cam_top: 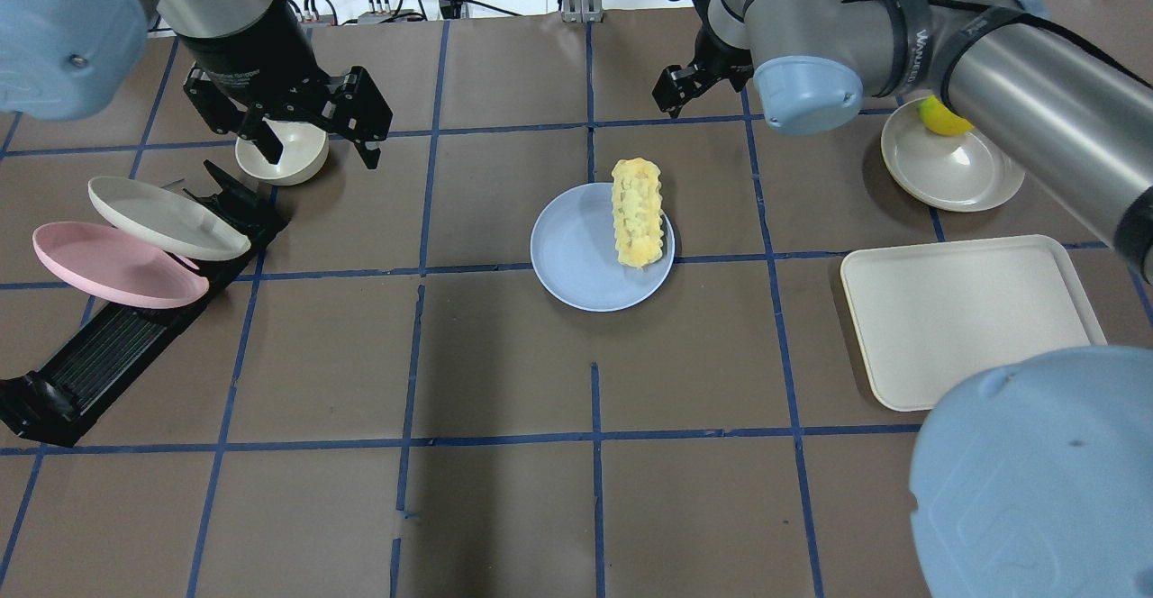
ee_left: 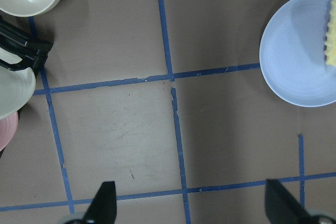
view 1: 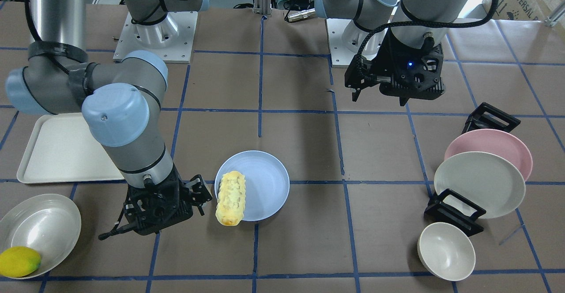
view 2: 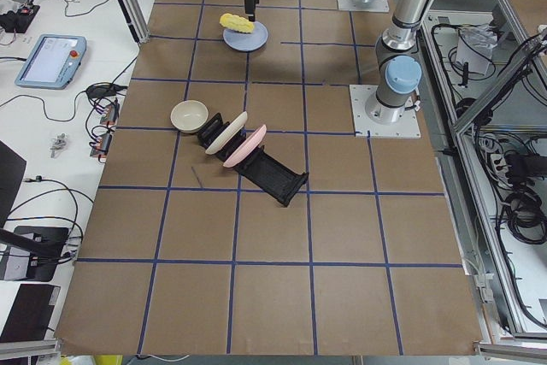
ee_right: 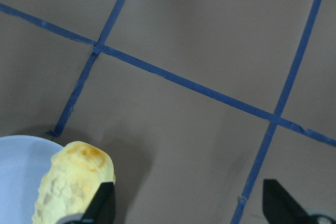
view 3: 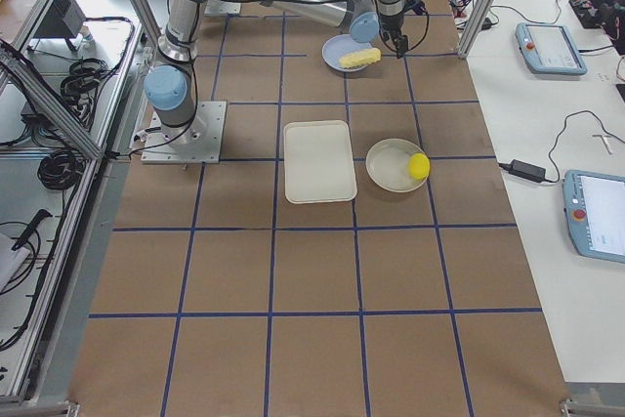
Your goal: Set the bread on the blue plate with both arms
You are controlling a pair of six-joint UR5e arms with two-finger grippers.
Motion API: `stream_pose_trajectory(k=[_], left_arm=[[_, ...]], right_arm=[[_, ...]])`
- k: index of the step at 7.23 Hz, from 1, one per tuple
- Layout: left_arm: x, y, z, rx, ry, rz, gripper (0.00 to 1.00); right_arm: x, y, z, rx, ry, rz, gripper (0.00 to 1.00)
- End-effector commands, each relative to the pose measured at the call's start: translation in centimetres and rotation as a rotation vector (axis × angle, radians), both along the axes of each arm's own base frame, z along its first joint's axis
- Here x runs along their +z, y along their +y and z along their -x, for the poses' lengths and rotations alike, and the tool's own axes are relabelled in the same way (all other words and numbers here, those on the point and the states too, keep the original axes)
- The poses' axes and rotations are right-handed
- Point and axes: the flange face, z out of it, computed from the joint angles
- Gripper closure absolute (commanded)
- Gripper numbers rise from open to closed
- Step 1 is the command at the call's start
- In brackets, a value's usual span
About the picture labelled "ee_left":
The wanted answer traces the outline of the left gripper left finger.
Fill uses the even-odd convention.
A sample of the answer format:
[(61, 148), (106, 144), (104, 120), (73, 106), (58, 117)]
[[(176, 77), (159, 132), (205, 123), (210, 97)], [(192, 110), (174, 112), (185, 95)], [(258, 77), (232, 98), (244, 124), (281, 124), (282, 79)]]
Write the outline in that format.
[(86, 212), (62, 217), (59, 223), (115, 223), (117, 195), (115, 182), (103, 182)]

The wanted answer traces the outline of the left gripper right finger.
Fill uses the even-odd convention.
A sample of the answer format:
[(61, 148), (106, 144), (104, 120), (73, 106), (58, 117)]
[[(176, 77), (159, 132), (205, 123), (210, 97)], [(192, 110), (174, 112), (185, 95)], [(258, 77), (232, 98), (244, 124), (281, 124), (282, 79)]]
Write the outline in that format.
[(271, 224), (335, 223), (335, 218), (319, 212), (308, 212), (277, 179), (267, 179), (265, 213)]

